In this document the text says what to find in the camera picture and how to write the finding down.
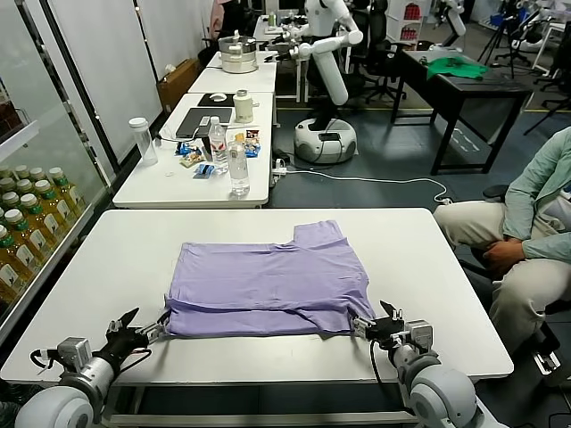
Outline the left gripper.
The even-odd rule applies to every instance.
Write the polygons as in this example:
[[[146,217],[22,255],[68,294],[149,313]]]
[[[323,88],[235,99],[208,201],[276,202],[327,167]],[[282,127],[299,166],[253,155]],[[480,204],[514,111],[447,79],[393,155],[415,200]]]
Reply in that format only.
[[[167,330],[171,311],[164,312],[154,323],[144,327],[128,327],[139,308],[131,309],[117,320],[112,320],[105,335],[107,343],[98,351],[98,356],[110,364],[122,364],[136,349],[145,349],[149,342],[156,342]]]

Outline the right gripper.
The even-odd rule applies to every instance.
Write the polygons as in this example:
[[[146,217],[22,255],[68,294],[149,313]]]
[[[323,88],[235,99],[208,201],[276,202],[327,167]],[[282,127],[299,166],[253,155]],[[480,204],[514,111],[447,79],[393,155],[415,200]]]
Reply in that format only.
[[[391,349],[396,343],[393,335],[404,331],[405,322],[402,310],[383,300],[379,303],[389,317],[373,321],[363,317],[353,317],[351,319],[352,333],[362,339],[378,343],[381,349]]]

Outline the seated person left hand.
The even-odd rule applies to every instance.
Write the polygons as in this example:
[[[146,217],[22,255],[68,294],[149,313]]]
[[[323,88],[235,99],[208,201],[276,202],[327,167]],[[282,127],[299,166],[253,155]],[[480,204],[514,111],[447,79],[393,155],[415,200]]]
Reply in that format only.
[[[508,238],[492,243],[485,251],[484,259],[494,274],[502,276],[525,259],[523,242],[516,238]]]

